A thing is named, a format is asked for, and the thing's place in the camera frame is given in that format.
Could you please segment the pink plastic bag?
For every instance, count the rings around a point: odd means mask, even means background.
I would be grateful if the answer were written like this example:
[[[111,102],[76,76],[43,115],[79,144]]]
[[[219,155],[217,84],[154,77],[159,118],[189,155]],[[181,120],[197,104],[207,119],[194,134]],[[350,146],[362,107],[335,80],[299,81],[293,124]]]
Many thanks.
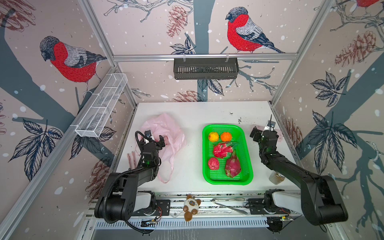
[[[155,141],[159,141],[160,136],[164,138],[165,147],[159,151],[162,164],[158,179],[164,184],[168,183],[174,171],[175,156],[186,145],[184,132],[176,120],[166,113],[145,121],[140,131],[151,131]]]

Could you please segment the orange fruit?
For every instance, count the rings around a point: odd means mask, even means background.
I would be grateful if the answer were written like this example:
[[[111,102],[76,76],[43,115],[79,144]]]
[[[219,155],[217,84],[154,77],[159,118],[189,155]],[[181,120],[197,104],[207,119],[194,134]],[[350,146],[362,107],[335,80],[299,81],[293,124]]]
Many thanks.
[[[222,142],[231,142],[232,141],[232,134],[229,132],[224,132],[221,134],[220,139]]]

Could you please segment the green plastic basket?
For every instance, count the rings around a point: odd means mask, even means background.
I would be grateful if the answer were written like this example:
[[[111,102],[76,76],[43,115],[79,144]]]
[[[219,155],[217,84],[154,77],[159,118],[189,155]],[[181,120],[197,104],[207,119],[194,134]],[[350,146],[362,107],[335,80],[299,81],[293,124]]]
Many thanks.
[[[213,185],[241,185],[254,177],[244,131],[235,125],[207,125],[202,131],[204,179]]]

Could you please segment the red dragon fruit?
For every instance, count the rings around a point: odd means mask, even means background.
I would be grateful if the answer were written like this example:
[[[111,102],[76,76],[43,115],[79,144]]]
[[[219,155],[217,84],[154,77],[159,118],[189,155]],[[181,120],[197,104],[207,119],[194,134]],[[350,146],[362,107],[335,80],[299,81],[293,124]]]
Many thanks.
[[[213,155],[215,158],[226,158],[231,156],[238,143],[236,142],[223,142],[213,148]]]
[[[236,150],[232,153],[231,157],[227,159],[225,166],[225,173],[228,177],[234,178],[242,171],[240,160],[237,156]]]

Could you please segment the yellow mango fruit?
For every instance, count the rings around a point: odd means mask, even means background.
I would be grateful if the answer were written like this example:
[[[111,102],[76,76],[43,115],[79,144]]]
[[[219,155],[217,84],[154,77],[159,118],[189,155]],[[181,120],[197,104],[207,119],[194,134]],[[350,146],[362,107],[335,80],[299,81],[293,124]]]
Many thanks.
[[[217,132],[209,133],[208,139],[210,142],[215,143],[220,139],[220,136]]]

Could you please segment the small red round fruit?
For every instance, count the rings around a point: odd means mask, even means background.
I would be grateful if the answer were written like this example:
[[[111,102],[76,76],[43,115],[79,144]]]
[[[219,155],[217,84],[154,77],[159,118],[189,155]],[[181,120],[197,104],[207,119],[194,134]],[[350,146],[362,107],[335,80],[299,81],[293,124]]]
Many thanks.
[[[208,161],[208,167],[210,170],[215,171],[220,168],[220,162],[217,158],[210,158]]]

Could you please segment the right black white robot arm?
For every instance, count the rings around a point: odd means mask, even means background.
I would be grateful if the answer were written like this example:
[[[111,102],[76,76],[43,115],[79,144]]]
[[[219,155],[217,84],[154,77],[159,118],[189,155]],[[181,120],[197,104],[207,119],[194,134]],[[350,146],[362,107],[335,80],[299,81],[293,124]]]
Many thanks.
[[[261,162],[301,190],[298,213],[314,226],[345,222],[349,215],[333,178],[309,172],[289,161],[277,151],[275,130],[252,129],[250,137],[259,144]]]

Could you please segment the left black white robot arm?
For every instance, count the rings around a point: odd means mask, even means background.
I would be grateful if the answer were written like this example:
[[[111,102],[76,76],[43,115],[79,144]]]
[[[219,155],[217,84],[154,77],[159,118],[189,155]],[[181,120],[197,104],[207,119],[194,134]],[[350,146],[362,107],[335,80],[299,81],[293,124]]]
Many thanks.
[[[138,191],[139,186],[157,177],[162,164],[159,151],[166,146],[162,135],[155,141],[149,133],[135,132],[140,150],[138,165],[135,169],[108,176],[94,210],[96,218],[104,219],[108,224],[128,221],[134,212],[153,207],[156,203],[152,192]]]

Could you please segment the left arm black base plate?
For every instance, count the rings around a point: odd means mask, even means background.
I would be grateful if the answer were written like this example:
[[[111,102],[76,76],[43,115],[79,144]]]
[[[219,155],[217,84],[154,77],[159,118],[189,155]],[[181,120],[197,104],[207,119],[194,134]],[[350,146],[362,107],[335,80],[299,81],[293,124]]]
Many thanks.
[[[151,217],[151,216],[169,216],[171,208],[170,200],[156,200],[154,205],[150,205],[146,209],[141,209],[133,213],[135,217]]]

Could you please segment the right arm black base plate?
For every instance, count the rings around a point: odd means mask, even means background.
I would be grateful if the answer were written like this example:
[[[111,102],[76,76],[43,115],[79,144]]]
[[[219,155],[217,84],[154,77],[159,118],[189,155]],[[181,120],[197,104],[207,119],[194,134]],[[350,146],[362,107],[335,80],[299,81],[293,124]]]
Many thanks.
[[[250,210],[251,215],[290,215],[291,211],[277,207],[272,200],[261,198],[248,199],[246,208]]]

